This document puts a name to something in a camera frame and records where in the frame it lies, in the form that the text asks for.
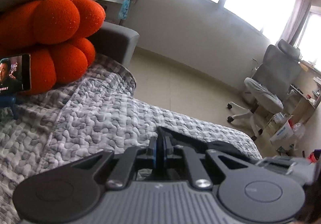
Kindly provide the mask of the black garment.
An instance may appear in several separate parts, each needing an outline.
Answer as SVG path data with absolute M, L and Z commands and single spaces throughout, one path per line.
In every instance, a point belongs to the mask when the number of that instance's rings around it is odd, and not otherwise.
M 168 136 L 173 146 L 188 146 L 194 149 L 197 153 L 205 153 L 206 150 L 210 149 L 217 150 L 219 152 L 223 152 L 235 158 L 241 159 L 245 162 L 251 162 L 251 159 L 248 156 L 244 155 L 232 144 L 227 143 L 225 141 L 214 140 L 210 142 L 205 142 L 161 126 L 157 127 L 157 134 L 158 137 Z

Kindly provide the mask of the white cardboard box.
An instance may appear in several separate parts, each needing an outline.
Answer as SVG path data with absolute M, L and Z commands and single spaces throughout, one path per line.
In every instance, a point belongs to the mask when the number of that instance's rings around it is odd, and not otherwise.
M 283 126 L 269 139 L 273 148 L 279 153 L 294 150 L 298 138 L 292 129 L 292 117 L 286 120 Z

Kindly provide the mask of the clear plastic bag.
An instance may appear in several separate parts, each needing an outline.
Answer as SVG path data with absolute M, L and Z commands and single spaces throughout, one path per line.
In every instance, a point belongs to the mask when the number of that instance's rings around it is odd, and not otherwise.
M 292 131 L 293 131 L 293 134 L 300 140 L 305 135 L 306 128 L 303 123 L 296 123 L 293 125 Z

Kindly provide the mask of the grey checked quilt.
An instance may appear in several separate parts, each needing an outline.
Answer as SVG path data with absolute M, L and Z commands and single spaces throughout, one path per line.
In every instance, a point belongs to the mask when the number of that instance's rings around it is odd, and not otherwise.
M 22 97 L 18 119 L 10 109 L 1 110 L 1 223 L 19 221 L 12 194 L 26 178 L 99 151 L 120 154 L 147 146 L 158 126 L 203 142 L 224 141 L 250 159 L 262 158 L 247 134 L 137 100 L 135 88 L 127 68 L 98 54 L 79 80 Z

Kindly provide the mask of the wooden desk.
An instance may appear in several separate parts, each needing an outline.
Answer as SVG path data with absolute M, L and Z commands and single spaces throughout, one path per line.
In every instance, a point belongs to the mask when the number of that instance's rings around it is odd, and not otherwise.
M 306 124 L 320 105 L 320 72 L 301 61 L 300 73 L 290 86 L 289 97 L 284 101 L 284 111 L 293 124 Z

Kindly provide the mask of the grey office chair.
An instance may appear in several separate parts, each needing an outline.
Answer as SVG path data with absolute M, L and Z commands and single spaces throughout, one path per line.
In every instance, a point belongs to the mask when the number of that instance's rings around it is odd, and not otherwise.
M 277 45 L 269 45 L 260 66 L 252 77 L 244 80 L 246 90 L 255 99 L 251 109 L 243 108 L 234 102 L 227 104 L 228 109 L 237 108 L 243 113 L 228 116 L 227 122 L 232 123 L 237 119 L 248 119 L 255 141 L 262 133 L 255 121 L 255 111 L 263 107 L 275 115 L 283 111 L 283 101 L 288 97 L 291 84 L 294 83 L 301 71 L 300 49 L 293 47 L 281 39 Z

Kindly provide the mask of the smartphone with video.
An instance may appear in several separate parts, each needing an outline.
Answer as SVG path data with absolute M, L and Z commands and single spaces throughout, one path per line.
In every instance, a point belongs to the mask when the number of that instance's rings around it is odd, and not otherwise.
M 31 89 L 30 55 L 1 58 L 1 96 L 14 95 Z

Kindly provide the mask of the orange plush pumpkin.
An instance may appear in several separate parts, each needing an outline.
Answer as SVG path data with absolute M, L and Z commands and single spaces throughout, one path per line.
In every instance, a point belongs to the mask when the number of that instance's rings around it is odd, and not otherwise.
M 80 79 L 96 55 L 88 37 L 105 16 L 93 0 L 34 0 L 1 13 L 1 58 L 30 55 L 31 89 L 22 93 Z

